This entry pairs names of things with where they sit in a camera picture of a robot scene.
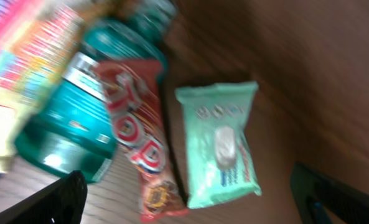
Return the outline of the mint green wipes pack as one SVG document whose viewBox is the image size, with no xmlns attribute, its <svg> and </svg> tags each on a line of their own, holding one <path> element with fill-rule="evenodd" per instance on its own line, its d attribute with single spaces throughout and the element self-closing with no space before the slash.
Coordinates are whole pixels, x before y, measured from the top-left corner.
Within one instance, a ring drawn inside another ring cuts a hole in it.
<svg viewBox="0 0 369 224">
<path fill-rule="evenodd" d="M 257 90 L 255 81 L 175 90 L 183 112 L 189 208 L 261 195 L 244 134 Z"/>
</svg>

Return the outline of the yellow snack chip bag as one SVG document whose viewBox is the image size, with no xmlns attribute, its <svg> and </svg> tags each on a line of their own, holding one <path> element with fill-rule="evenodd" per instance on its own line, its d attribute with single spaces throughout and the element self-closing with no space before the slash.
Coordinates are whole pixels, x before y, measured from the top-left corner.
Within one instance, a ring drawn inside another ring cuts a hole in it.
<svg viewBox="0 0 369 224">
<path fill-rule="evenodd" d="M 16 129 L 58 80 L 89 4 L 0 0 L 0 177 L 16 154 Z"/>
</svg>

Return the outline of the blue Listerine mouthwash bottle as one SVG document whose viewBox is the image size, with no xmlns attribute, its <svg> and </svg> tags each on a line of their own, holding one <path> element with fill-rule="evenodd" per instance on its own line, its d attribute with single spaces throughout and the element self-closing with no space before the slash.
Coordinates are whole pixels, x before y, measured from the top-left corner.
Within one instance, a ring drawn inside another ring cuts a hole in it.
<svg viewBox="0 0 369 224">
<path fill-rule="evenodd" d="M 18 154 L 44 171 L 64 177 L 83 173 L 99 182 L 116 150 L 101 85 L 93 73 L 100 60 L 152 58 L 177 15 L 174 1 L 119 1 L 82 12 L 79 43 L 58 85 L 29 117 L 14 144 Z"/>
</svg>

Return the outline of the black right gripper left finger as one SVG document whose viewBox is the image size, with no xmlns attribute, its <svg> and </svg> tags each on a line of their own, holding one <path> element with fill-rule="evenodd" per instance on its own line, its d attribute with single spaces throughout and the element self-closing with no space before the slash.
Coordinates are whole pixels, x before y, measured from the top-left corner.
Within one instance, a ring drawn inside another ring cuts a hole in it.
<svg viewBox="0 0 369 224">
<path fill-rule="evenodd" d="M 0 224 L 80 224 L 88 189 L 75 170 L 0 212 Z"/>
</svg>

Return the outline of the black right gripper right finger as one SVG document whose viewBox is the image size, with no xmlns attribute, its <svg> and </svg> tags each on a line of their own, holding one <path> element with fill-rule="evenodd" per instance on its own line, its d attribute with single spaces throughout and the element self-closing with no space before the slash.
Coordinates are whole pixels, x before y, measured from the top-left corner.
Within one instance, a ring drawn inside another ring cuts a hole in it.
<svg viewBox="0 0 369 224">
<path fill-rule="evenodd" d="M 303 223 L 332 223 L 331 211 L 345 223 L 369 224 L 369 195 L 300 162 L 290 176 L 291 192 Z"/>
</svg>

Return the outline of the red brown snack bar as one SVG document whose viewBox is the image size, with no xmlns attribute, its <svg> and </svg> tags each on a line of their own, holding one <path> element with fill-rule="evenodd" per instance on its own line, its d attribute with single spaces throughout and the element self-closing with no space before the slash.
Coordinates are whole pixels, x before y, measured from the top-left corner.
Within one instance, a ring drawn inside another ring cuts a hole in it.
<svg viewBox="0 0 369 224">
<path fill-rule="evenodd" d="M 187 213 L 172 171 L 161 113 L 157 59 L 100 61 L 93 69 L 119 148 L 139 171 L 141 220 Z"/>
</svg>

